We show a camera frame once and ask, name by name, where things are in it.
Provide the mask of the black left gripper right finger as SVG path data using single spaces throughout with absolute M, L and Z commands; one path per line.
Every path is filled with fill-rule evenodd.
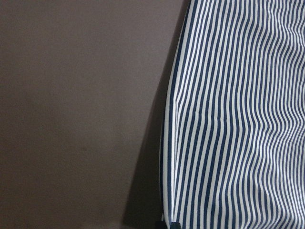
M 181 225 L 179 222 L 172 222 L 170 224 L 170 229 L 181 229 Z

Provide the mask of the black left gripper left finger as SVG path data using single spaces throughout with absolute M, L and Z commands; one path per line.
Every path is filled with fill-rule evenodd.
M 165 222 L 164 221 L 156 221 L 155 222 L 155 229 L 165 229 Z

